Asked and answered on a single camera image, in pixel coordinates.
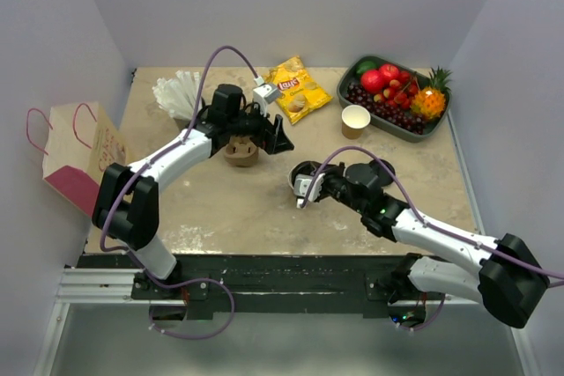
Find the black coffee cup lid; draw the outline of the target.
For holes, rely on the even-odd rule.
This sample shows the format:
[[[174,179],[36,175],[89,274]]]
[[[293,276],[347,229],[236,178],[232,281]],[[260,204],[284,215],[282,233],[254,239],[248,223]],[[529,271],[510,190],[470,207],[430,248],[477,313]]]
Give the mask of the black coffee cup lid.
[[[373,159],[369,162],[369,165],[383,188],[388,187],[394,182],[393,177],[397,174],[394,166],[390,162],[384,159]]]

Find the brown paper coffee cup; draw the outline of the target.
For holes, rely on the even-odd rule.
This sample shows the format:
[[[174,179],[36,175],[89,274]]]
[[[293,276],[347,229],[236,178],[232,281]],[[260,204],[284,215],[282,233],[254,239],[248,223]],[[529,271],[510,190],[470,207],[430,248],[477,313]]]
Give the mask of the brown paper coffee cup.
[[[371,122],[367,109],[359,105],[345,107],[341,113],[342,134],[347,139],[358,139]]]

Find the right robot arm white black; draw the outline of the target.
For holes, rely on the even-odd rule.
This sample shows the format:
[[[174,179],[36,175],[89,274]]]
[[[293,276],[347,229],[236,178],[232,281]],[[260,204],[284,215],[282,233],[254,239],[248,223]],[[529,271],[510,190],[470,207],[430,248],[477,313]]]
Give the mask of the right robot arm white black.
[[[330,197],[360,214],[377,237],[427,251],[411,254],[392,277],[398,297],[420,292],[452,294],[481,304],[498,321],[524,328],[549,287],[547,276],[525,242],[507,233],[496,239],[424,216],[384,192],[395,172],[386,162],[317,162],[293,176],[294,193],[305,202]]]

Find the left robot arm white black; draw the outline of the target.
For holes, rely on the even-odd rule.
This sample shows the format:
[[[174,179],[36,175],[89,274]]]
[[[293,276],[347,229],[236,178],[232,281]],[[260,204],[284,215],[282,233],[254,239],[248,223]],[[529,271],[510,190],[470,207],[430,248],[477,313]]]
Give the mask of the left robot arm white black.
[[[271,117],[267,111],[279,95],[273,83],[259,85],[252,102],[245,105],[239,86],[221,84],[211,103],[171,142],[145,159],[127,166],[114,163],[105,170],[93,225],[120,241],[153,274],[151,287],[162,298],[172,299],[181,292],[182,277],[174,272],[177,260],[157,234],[160,194],[234,136],[246,137],[269,155],[292,150],[282,116]]]

